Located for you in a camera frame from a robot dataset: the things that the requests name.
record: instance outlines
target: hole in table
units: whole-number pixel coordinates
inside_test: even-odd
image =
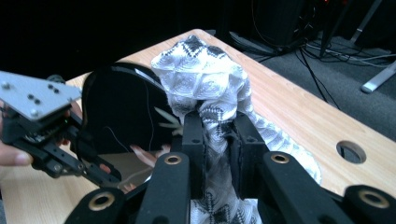
[[[341,141],[337,144],[336,148],[338,154],[346,161],[364,163],[367,159],[363,148],[356,143]]]

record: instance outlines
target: person's hand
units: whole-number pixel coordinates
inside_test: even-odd
[[[72,103],[72,111],[79,117],[82,116],[82,111],[79,105]],[[3,114],[0,116],[0,137],[3,131]],[[0,141],[0,166],[26,166],[33,162],[31,155],[12,146],[8,146]]]

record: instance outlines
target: black cable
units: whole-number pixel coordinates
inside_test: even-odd
[[[326,93],[330,96],[330,98],[332,99],[332,101],[334,102],[335,106],[340,109],[340,107],[338,106],[338,104],[334,101],[334,99],[332,98],[332,95],[328,92],[327,88],[325,87],[325,85],[317,78],[317,76],[315,76],[314,71],[312,71],[311,66],[309,66],[308,61],[306,60],[305,56],[304,56],[304,51],[303,48],[299,48],[299,51],[301,53],[301,56],[303,57],[304,62],[302,62],[300,60],[300,58],[298,58],[300,60],[300,62],[303,63],[303,65],[305,65],[305,67],[308,69],[309,73],[311,74],[311,77],[314,79],[315,85],[318,88],[318,91],[320,93],[320,95],[322,96],[323,100],[326,103],[329,103],[325,97],[325,95],[323,94],[323,91],[321,90],[321,87],[319,86],[318,82],[322,85],[322,87],[324,88],[324,90],[326,91]]]

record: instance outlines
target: white patterned cloth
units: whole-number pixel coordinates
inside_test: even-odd
[[[318,164],[274,123],[255,113],[248,74],[220,48],[191,35],[151,62],[173,113],[197,110],[208,144],[205,197],[191,201],[191,223],[261,223],[257,200],[240,200],[233,190],[224,124],[240,111],[251,119],[270,150],[292,155],[320,183]]]

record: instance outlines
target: metal stand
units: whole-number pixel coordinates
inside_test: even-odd
[[[392,63],[390,66],[382,70],[375,77],[370,79],[364,85],[361,86],[361,90],[366,93],[372,93],[376,90],[380,85],[386,82],[390,77],[395,75],[396,73],[396,61]]]

